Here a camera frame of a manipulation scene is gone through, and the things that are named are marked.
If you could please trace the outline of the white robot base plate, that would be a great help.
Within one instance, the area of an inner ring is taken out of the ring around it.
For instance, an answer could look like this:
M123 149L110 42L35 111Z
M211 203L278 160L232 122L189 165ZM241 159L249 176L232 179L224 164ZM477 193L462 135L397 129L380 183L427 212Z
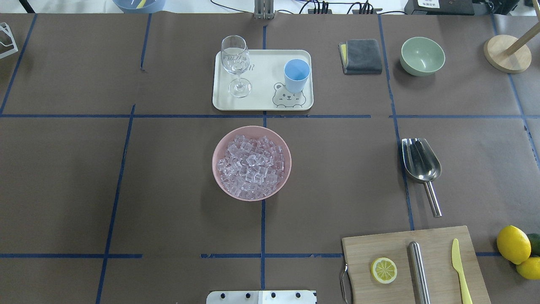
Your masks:
M238 290L214 291L207 304L316 304L316 292L311 290Z

